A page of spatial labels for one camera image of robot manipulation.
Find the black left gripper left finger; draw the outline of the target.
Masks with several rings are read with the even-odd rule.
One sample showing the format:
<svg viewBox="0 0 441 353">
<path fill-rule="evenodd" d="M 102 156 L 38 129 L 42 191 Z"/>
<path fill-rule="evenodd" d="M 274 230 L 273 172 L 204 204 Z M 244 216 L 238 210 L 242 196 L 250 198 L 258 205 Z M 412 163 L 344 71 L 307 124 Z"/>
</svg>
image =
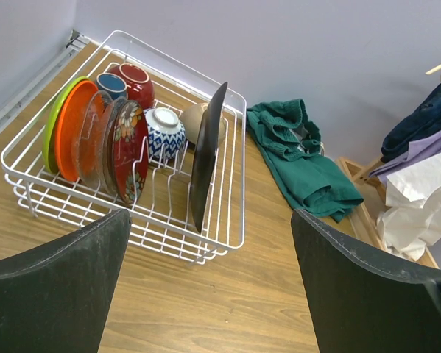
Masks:
<svg viewBox="0 0 441 353">
<path fill-rule="evenodd" d="M 117 210 L 0 260 L 0 352 L 97 352 L 131 223 Z"/>
</svg>

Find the white t-shirt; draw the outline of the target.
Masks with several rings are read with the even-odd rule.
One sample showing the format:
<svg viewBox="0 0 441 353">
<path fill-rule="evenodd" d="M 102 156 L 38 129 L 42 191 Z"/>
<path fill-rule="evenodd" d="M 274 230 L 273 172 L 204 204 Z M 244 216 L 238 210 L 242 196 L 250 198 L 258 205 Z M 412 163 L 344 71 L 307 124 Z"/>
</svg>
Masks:
<svg viewBox="0 0 441 353">
<path fill-rule="evenodd" d="M 441 238 L 441 153 L 390 174 L 385 205 L 376 222 L 384 249 L 419 260 Z"/>
</svg>

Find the aluminium table rail frame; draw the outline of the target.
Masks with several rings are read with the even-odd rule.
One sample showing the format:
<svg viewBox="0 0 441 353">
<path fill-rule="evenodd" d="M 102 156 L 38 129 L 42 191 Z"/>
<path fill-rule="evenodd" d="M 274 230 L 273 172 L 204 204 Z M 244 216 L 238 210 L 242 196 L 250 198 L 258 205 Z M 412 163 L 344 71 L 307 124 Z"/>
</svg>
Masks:
<svg viewBox="0 0 441 353">
<path fill-rule="evenodd" d="M 81 52 L 91 39 L 73 30 L 66 47 L 50 59 L 24 86 L 13 93 L 0 109 L 0 134 L 24 110 L 29 103 Z"/>
</svg>

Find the blue white patterned bowl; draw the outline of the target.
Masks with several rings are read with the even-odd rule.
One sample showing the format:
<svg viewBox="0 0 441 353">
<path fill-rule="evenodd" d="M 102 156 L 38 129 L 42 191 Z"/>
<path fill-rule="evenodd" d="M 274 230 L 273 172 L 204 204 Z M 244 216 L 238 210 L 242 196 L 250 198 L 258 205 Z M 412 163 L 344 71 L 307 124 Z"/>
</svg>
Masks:
<svg viewBox="0 0 441 353">
<path fill-rule="evenodd" d="M 144 110 L 149 132 L 149 156 L 170 160 L 186 142 L 186 130 L 173 110 L 157 107 Z"/>
</svg>

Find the red floral round plate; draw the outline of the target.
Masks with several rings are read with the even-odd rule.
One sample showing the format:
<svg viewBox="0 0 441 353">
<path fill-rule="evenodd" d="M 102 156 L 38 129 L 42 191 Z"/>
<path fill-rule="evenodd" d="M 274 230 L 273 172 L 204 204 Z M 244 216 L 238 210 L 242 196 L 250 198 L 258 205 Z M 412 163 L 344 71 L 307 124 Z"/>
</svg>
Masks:
<svg viewBox="0 0 441 353">
<path fill-rule="evenodd" d="M 116 189 L 121 199 L 132 205 L 141 196 L 147 176 L 148 128 L 144 111 L 137 101 L 127 100 L 116 116 L 112 162 Z"/>
</svg>

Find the green hooded garment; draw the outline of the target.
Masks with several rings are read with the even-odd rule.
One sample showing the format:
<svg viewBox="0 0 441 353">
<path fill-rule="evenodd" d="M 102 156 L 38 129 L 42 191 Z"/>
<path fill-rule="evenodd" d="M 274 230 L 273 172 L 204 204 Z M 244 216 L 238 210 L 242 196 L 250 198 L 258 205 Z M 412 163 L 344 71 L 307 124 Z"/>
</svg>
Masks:
<svg viewBox="0 0 441 353">
<path fill-rule="evenodd" d="M 292 209 L 340 222 L 364 201 L 338 165 L 320 154 L 320 129 L 302 99 L 248 108 L 247 131 Z"/>
</svg>

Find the red bowl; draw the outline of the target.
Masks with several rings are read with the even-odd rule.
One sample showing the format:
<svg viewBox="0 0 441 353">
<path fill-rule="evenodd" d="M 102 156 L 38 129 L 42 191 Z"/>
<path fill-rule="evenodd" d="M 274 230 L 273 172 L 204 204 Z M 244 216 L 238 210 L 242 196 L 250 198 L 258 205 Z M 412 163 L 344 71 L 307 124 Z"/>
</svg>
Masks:
<svg viewBox="0 0 441 353">
<path fill-rule="evenodd" d="M 143 110 L 155 103 L 155 89 L 149 74 L 137 65 L 122 63 L 110 68 L 108 73 L 122 78 L 127 85 L 128 99 L 135 100 Z"/>
</svg>

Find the purple shirt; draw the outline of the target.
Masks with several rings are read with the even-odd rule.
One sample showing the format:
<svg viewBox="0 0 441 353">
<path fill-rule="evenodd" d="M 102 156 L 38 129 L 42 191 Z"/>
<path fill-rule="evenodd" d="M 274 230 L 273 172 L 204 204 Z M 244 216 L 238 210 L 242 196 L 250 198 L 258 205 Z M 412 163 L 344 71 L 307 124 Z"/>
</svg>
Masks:
<svg viewBox="0 0 441 353">
<path fill-rule="evenodd" d="M 369 177 L 377 177 L 379 181 L 385 185 L 389 174 L 395 173 L 439 153 L 441 153 L 441 130 L 427 138 L 409 142 L 408 151 L 384 163 L 374 171 L 371 171 Z"/>
</svg>

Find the black square floral plate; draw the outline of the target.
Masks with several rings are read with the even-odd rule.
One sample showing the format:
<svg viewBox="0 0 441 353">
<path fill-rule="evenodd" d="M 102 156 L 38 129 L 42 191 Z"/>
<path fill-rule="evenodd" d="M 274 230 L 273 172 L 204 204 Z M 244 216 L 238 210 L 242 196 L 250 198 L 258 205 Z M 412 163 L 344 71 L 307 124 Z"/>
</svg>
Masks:
<svg viewBox="0 0 441 353">
<path fill-rule="evenodd" d="M 202 114 L 200 130 L 194 150 L 190 185 L 190 207 L 198 233 L 202 232 L 208 190 L 216 162 L 216 151 L 219 144 L 219 125 L 227 87 L 228 82 L 224 82 L 217 89 Z"/>
</svg>

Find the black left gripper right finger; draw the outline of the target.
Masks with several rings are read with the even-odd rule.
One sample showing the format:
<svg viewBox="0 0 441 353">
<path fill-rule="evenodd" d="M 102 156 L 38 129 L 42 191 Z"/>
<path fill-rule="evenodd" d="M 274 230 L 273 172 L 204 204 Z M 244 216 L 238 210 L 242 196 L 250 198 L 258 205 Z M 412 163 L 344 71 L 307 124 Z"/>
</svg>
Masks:
<svg viewBox="0 0 441 353">
<path fill-rule="evenodd" d="M 320 352 L 441 352 L 441 270 L 340 232 L 304 210 L 294 247 Z"/>
</svg>

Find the navy blue garment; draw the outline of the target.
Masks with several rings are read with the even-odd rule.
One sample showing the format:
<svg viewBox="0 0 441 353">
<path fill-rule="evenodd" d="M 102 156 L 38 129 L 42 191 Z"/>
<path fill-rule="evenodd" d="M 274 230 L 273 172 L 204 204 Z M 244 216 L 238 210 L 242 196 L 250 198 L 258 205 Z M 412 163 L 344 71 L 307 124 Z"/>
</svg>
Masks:
<svg viewBox="0 0 441 353">
<path fill-rule="evenodd" d="M 415 111 L 399 122 L 384 138 L 381 162 L 387 163 L 408 151 L 411 141 L 420 140 L 441 130 L 441 83 Z"/>
</svg>

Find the orange round plate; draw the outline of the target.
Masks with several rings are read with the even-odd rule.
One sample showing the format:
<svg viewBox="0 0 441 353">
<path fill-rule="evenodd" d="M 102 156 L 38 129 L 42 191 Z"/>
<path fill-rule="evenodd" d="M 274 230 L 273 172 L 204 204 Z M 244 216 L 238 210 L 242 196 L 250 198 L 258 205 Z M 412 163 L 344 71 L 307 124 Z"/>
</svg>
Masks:
<svg viewBox="0 0 441 353">
<path fill-rule="evenodd" d="M 63 91 L 63 103 L 54 127 L 54 155 L 58 171 L 69 182 L 76 182 L 78 171 L 73 156 L 74 143 L 80 133 L 88 103 L 97 86 L 86 76 L 74 79 Z"/>
</svg>

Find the wooden clothes rack frame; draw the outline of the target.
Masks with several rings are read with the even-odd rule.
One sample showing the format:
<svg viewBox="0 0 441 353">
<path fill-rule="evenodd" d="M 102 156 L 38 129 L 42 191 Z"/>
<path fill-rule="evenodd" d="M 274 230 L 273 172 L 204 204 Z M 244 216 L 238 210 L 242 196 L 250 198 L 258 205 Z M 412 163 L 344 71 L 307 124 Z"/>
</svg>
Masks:
<svg viewBox="0 0 441 353">
<path fill-rule="evenodd" d="M 387 211 L 386 188 L 377 177 L 369 177 L 371 171 L 383 165 L 381 157 L 367 165 L 360 165 L 345 157 L 335 163 L 361 193 L 364 201 L 349 215 L 354 237 L 380 250 L 385 250 L 377 229 L 380 214 Z"/>
</svg>

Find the clear glass plate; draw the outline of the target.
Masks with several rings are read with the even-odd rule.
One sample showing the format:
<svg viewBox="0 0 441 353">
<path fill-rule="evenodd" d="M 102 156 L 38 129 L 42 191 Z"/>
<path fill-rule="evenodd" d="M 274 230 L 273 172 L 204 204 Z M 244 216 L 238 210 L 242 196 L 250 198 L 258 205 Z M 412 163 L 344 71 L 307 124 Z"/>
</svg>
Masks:
<svg viewBox="0 0 441 353">
<path fill-rule="evenodd" d="M 113 99 L 105 90 L 90 98 L 75 137 L 73 155 L 80 180 L 86 186 L 103 189 L 111 196 L 117 194 L 111 161 L 116 116 L 127 98 Z"/>
</svg>

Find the beige ceramic bowl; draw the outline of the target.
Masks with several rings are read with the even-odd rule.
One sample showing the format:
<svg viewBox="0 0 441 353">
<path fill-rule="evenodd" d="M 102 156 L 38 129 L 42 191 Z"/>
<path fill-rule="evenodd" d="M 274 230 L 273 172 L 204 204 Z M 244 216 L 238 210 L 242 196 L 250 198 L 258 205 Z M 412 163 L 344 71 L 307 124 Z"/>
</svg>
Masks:
<svg viewBox="0 0 441 353">
<path fill-rule="evenodd" d="M 208 103 L 199 103 L 190 106 L 180 116 L 180 121 L 186 130 L 186 138 L 190 143 L 196 144 L 200 130 L 203 113 L 207 110 Z M 227 121 L 221 115 L 219 122 L 219 145 L 225 140 L 227 132 Z"/>
</svg>

